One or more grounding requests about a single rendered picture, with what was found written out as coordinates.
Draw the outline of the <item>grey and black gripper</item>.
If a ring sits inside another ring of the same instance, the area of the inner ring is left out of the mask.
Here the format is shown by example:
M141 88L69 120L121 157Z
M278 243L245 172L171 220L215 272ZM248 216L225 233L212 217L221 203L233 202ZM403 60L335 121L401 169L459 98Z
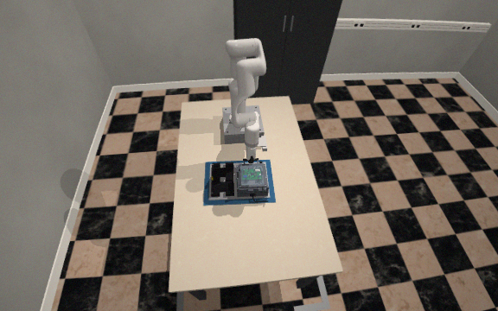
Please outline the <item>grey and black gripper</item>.
M255 158L256 158L256 147L254 147L254 148L247 147L246 159L248 160L248 163L253 163Z

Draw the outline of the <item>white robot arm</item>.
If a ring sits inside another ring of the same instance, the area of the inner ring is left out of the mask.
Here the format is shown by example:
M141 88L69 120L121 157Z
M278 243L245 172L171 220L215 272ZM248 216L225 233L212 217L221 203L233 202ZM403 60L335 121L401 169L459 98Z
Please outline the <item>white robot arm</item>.
M226 50L230 55L232 75L232 79L228 83L232 108L229 119L235 128L245 127L245 145L247 147L262 146L262 151L267 151L266 136L259 137L259 114L256 111L246 112L246 99L258 90L259 76L265 75L266 72L265 55L261 41L257 38L229 40L226 43ZM231 58L231 56L235 56L235 58ZM241 58L241 56L255 56L256 58L247 59L246 57Z

